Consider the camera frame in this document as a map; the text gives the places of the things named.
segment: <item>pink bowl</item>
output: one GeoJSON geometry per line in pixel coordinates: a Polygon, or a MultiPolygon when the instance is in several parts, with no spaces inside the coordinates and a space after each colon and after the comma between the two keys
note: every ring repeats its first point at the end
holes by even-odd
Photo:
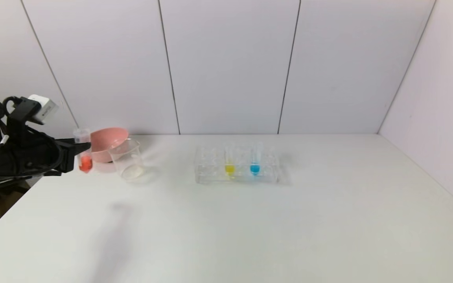
{"type": "Polygon", "coordinates": [[[111,162],[108,148],[117,140],[126,140],[129,132],[124,128],[106,128],[90,134],[92,142],[92,159],[95,162],[111,162]]]}

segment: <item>black cable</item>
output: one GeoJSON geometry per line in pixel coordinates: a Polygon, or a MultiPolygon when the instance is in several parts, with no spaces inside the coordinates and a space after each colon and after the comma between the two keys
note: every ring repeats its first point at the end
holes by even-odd
{"type": "Polygon", "coordinates": [[[2,103],[3,111],[5,111],[5,115],[7,115],[7,117],[9,117],[9,112],[8,112],[8,108],[7,108],[7,104],[9,101],[13,102],[13,104],[19,104],[20,102],[22,102],[22,99],[20,99],[16,96],[10,96],[10,97],[5,98],[5,100],[3,100],[3,103],[2,103]]]}

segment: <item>tabletop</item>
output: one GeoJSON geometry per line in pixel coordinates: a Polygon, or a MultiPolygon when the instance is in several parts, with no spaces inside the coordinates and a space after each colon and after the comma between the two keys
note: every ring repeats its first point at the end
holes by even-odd
{"type": "Polygon", "coordinates": [[[383,137],[134,136],[146,174],[44,177],[0,219],[0,282],[453,282],[453,197],[383,137]],[[278,184],[197,184],[198,145],[263,142],[278,184]]]}

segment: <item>wall seam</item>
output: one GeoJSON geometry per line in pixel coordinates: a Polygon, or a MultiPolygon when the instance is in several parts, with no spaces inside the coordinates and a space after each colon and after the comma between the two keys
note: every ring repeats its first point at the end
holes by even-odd
{"type": "Polygon", "coordinates": [[[281,113],[279,115],[279,125],[277,127],[277,134],[279,134],[279,131],[281,129],[282,110],[284,109],[284,99],[286,98],[286,89],[288,86],[288,78],[289,78],[289,68],[291,67],[291,58],[293,57],[293,48],[295,48],[296,28],[298,27],[298,18],[300,17],[300,6],[301,5],[302,5],[302,0],[300,0],[300,2],[298,3],[298,12],[296,13],[295,33],[293,34],[293,43],[291,44],[291,53],[289,54],[288,72],[286,74],[286,84],[284,85],[284,94],[282,95],[281,113]]]}
{"type": "Polygon", "coordinates": [[[167,56],[167,67],[169,68],[169,78],[171,79],[172,99],[174,100],[174,111],[176,111],[178,134],[181,134],[181,129],[179,128],[178,107],[176,106],[176,96],[174,95],[174,84],[172,82],[171,63],[169,61],[169,51],[167,50],[167,39],[165,38],[164,18],[162,16],[162,7],[160,6],[160,0],[158,0],[158,11],[160,12],[160,23],[162,24],[162,34],[164,35],[165,54],[167,56]]]}
{"type": "Polygon", "coordinates": [[[433,6],[431,7],[431,11],[429,12],[429,16],[427,17],[426,24],[424,25],[424,29],[422,30],[422,33],[420,34],[419,40],[417,41],[417,45],[415,46],[414,53],[412,54],[412,57],[410,58],[410,62],[408,62],[407,69],[405,70],[405,73],[403,74],[403,77],[401,78],[401,82],[400,82],[400,84],[398,86],[398,89],[396,90],[396,93],[395,93],[394,97],[392,97],[392,100],[390,101],[389,108],[385,112],[385,115],[384,115],[384,118],[382,120],[382,123],[379,126],[379,129],[377,130],[377,134],[379,134],[381,132],[382,126],[385,123],[385,119],[387,118],[387,115],[389,114],[390,108],[394,104],[394,101],[396,100],[396,96],[398,95],[398,93],[399,93],[399,91],[401,89],[401,86],[403,85],[403,81],[405,80],[405,77],[406,77],[406,75],[408,73],[408,70],[410,69],[410,65],[412,64],[412,61],[413,61],[413,59],[415,57],[415,54],[417,53],[417,49],[419,48],[419,44],[420,44],[420,42],[422,40],[422,37],[424,36],[424,33],[426,32],[427,24],[429,23],[429,19],[431,18],[431,15],[433,14],[433,10],[435,9],[435,5],[436,5],[437,1],[438,0],[435,0],[433,2],[433,6]]]}
{"type": "Polygon", "coordinates": [[[65,102],[66,107],[68,108],[68,110],[69,110],[69,112],[71,114],[72,120],[74,121],[74,124],[76,125],[76,127],[79,127],[78,122],[76,121],[76,118],[74,117],[74,114],[71,111],[71,107],[69,106],[68,100],[66,99],[66,97],[65,97],[65,95],[63,93],[63,90],[62,90],[61,86],[59,85],[59,82],[57,81],[57,77],[53,73],[52,67],[50,66],[50,62],[48,62],[48,58],[45,55],[45,51],[43,50],[43,46],[41,46],[41,42],[39,41],[38,35],[36,34],[36,30],[34,30],[33,23],[31,22],[31,18],[29,18],[29,14],[27,13],[27,9],[26,9],[26,6],[24,5],[24,1],[20,0],[20,3],[22,4],[22,8],[24,9],[24,12],[26,13],[27,20],[29,21],[29,25],[31,25],[31,29],[32,29],[32,31],[34,33],[34,37],[36,38],[36,41],[38,42],[39,48],[41,50],[41,53],[43,54],[43,57],[45,58],[45,62],[47,64],[47,66],[48,66],[48,69],[52,73],[53,80],[55,81],[55,84],[57,84],[57,87],[59,88],[59,91],[61,92],[61,95],[63,96],[64,102],[65,102]]]}

